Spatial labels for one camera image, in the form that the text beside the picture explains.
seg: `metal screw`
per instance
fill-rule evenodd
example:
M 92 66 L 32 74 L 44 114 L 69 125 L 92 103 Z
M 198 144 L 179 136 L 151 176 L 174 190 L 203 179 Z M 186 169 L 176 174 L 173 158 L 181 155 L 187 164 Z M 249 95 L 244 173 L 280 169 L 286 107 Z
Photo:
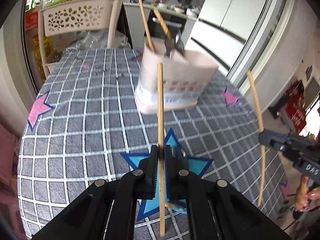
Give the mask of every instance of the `metal screw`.
M 104 185 L 104 179 L 97 179 L 94 184 L 97 186 L 97 187 L 101 187 Z
M 180 170 L 179 171 L 180 176 L 188 176 L 188 174 L 189 174 L 189 171 L 187 171 L 187 170 Z
M 217 184 L 219 187 L 226 187 L 228 185 L 228 182 L 224 179 L 219 179 Z
M 133 171 L 133 174 L 134 174 L 134 176 L 140 176 L 140 175 L 142 175 L 142 174 L 143 174 L 143 171 L 142 171 L 142 170 L 137 169 L 137 170 L 134 170 L 134 171 Z

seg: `pink star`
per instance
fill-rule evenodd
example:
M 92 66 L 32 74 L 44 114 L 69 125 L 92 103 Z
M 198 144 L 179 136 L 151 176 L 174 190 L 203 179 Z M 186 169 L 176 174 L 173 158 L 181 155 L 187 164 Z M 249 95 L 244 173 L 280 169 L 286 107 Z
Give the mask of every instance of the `pink star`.
M 224 93 L 222 93 L 222 95 L 224 96 L 227 105 L 238 105 L 239 97 L 236 97 L 233 94 L 231 94 L 231 92 L 227 88 L 224 91 Z
M 284 198 L 286 198 L 290 192 L 290 188 L 289 188 L 288 183 L 286 185 L 279 183 L 279 186 L 280 186 L 280 189 L 282 191 Z
M 36 101 L 33 103 L 33 106 L 31 108 L 29 117 L 28 117 L 28 124 L 30 126 L 31 131 L 33 131 L 38 118 L 41 114 L 44 114 L 52 109 L 54 109 L 53 106 L 49 106 L 45 103 L 45 100 L 47 99 L 49 92 L 43 94 L 42 96 L 39 96 Z

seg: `blue star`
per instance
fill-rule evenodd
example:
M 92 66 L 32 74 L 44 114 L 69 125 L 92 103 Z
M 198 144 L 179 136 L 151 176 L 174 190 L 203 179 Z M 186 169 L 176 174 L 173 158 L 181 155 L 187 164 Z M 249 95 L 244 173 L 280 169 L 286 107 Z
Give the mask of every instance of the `blue star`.
M 171 147 L 177 146 L 181 149 L 181 145 L 175 137 L 172 128 L 170 128 L 167 136 L 165 137 L 164 144 L 170 144 Z M 121 153 L 122 157 L 128 162 L 128 164 L 133 168 L 137 169 L 140 160 L 144 158 L 148 158 L 148 153 L 133 153 L 126 154 Z M 202 177 L 206 170 L 209 168 L 213 159 L 206 158 L 196 158 L 196 157 L 187 157 L 189 163 L 189 170 L 194 172 L 195 174 Z M 166 197 L 166 192 L 164 192 L 165 202 L 169 202 L 169 199 Z M 185 200 L 174 201 L 171 202 L 177 204 L 178 206 L 185 207 Z M 156 195 L 153 200 L 142 200 L 139 213 L 137 216 L 137 221 L 142 220 L 148 216 L 151 216 L 155 213 L 159 212 L 159 181 L 157 181 L 156 185 Z

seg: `kitchen counter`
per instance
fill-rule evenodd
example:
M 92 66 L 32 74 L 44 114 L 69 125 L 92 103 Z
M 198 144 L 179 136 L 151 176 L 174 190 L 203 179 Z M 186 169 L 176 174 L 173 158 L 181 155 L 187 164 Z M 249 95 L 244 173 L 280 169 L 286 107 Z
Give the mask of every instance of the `kitchen counter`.
M 124 2 L 123 3 L 124 6 L 136 6 L 136 7 L 139 7 L 139 4 L 138 3 L 132 3 L 132 2 Z M 182 14 L 182 13 L 177 13 L 176 11 L 174 10 L 170 10 L 170 9 L 163 9 L 163 8 L 158 8 L 158 7 L 155 7 L 151 4 L 143 4 L 143 8 L 144 9 L 151 9 L 153 10 L 154 8 L 157 8 L 159 10 L 159 12 L 163 12 L 163 13 L 167 13 L 167 14 L 171 14 L 171 15 L 174 15 L 174 16 L 177 16 L 177 17 L 181 17 L 183 19 L 186 19 L 186 20 L 191 20 L 191 21 L 196 21 L 197 18 L 195 17 L 190 17 L 186 14 Z

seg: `door handle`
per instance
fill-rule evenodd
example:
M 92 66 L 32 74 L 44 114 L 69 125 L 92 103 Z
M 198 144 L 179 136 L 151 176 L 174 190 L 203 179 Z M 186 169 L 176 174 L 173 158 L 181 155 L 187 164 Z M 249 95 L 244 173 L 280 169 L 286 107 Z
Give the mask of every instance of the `door handle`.
M 160 23 L 159 20 L 156 17 L 152 18 L 152 21 L 155 23 Z M 175 22 L 170 22 L 170 21 L 164 21 L 166 25 L 171 26 L 171 27 L 176 27 L 176 28 L 181 28 L 182 24 L 181 23 L 175 23 Z

